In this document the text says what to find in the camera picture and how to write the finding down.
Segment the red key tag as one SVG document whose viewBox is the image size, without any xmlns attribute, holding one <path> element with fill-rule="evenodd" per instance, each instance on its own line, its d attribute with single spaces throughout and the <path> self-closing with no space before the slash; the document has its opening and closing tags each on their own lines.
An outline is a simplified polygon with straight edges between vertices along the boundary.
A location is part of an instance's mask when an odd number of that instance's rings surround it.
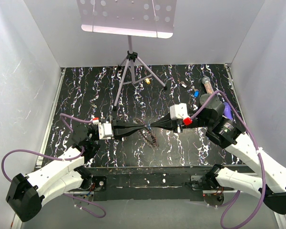
<svg viewBox="0 0 286 229">
<path fill-rule="evenodd" d="M 156 139 L 156 135 L 154 131 L 151 129 L 149 125 L 145 123 L 145 121 L 134 118 L 133 121 L 136 124 L 142 124 L 144 125 L 143 129 L 140 129 L 137 131 L 139 137 L 150 147 L 150 148 L 156 148 L 159 146 L 158 141 Z"/>
</svg>

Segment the blue key tag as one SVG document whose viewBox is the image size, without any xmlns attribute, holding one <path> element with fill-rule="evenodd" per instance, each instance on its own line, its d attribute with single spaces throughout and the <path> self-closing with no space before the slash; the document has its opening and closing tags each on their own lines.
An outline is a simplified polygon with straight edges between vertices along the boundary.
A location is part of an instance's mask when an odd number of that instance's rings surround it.
<svg viewBox="0 0 286 229">
<path fill-rule="evenodd" d="M 189 89 L 187 92 L 194 98 L 197 98 L 200 94 L 198 89 Z"/>
</svg>

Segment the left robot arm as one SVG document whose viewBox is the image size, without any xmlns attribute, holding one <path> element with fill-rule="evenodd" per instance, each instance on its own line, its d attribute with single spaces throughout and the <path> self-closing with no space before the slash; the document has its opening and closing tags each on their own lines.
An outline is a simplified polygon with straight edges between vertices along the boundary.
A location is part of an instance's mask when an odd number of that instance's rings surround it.
<svg viewBox="0 0 286 229">
<path fill-rule="evenodd" d="M 86 191 L 91 187 L 92 174 L 84 164 L 99 150 L 98 140 L 122 140 L 146 127 L 145 124 L 116 119 L 82 120 L 67 114 L 61 114 L 60 118 L 77 122 L 74 126 L 66 125 L 71 132 L 72 146 L 59 157 L 48 157 L 51 162 L 39 170 L 7 179 L 10 187 L 6 202 L 22 222 L 34 218 L 46 203 L 65 192 L 73 189 Z"/>
</svg>

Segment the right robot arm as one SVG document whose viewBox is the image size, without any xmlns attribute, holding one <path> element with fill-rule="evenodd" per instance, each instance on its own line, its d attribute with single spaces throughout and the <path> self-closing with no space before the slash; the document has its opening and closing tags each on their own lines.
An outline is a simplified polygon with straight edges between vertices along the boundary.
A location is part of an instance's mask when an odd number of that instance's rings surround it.
<svg viewBox="0 0 286 229">
<path fill-rule="evenodd" d="M 170 112 L 151 127 L 180 133 L 186 128 L 205 127 L 205 135 L 214 144 L 241 159 L 258 176 L 252 177 L 232 171 L 223 165 L 214 165 L 196 187 L 218 189 L 229 187 L 257 198 L 272 211 L 286 214 L 286 168 L 270 157 L 262 148 L 257 148 L 244 125 L 224 115 L 225 105 L 216 94 L 203 94 L 199 109 L 190 111 L 185 103 L 170 107 Z"/>
</svg>

